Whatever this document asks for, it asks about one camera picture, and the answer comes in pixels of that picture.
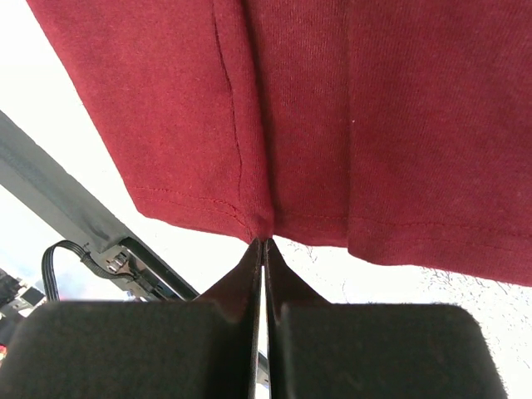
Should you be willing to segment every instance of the white surface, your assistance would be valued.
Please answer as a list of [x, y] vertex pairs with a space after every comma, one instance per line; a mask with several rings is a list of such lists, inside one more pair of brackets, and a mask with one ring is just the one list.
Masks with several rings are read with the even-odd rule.
[[[178, 229], [136, 211], [68, 75], [21, 0], [0, 0], [0, 110], [200, 292], [245, 251], [237, 239]], [[74, 151], [80, 143], [85, 150]], [[1, 187], [0, 220], [0, 268], [37, 279], [42, 253], [60, 237]], [[379, 267], [345, 249], [286, 239], [278, 239], [278, 246], [287, 263], [332, 302], [460, 304], [480, 322], [509, 397], [530, 398], [532, 288], [413, 266]], [[58, 255], [57, 273], [67, 297], [121, 298], [68, 254]], [[260, 347], [266, 348], [264, 330]], [[259, 388], [257, 397], [267, 392]]]

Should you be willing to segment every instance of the dark red fabric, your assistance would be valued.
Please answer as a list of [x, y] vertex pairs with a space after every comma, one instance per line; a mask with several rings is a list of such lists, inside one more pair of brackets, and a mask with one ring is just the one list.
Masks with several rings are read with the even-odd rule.
[[532, 285], [529, 0], [30, 0], [143, 214]]

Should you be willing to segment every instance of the folded fabric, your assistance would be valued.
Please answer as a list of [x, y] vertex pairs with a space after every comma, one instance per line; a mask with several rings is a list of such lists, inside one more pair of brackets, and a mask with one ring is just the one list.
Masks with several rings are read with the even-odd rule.
[[146, 216], [532, 285], [530, 1], [28, 3]]

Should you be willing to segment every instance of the red object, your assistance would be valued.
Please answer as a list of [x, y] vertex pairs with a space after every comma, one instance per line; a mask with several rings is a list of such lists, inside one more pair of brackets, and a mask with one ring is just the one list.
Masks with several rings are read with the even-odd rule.
[[139, 211], [532, 285], [529, 0], [29, 0]]

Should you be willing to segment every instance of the black cable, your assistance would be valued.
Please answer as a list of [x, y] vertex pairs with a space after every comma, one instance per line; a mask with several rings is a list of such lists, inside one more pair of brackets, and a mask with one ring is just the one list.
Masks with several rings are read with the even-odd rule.
[[48, 302], [59, 301], [56, 275], [53, 271], [53, 253], [56, 248], [64, 248], [72, 251], [80, 258], [80, 261], [99, 278], [105, 278], [108, 280], [114, 280], [118, 278], [127, 278], [129, 280], [133, 279], [128, 273], [113, 274], [105, 271], [103, 268], [98, 266], [93, 258], [91, 258], [90, 253], [85, 251], [81, 246], [73, 243], [72, 241], [62, 240], [44, 251], [44, 255], [42, 256], [42, 282], [44, 283], [44, 293], [47, 296]]

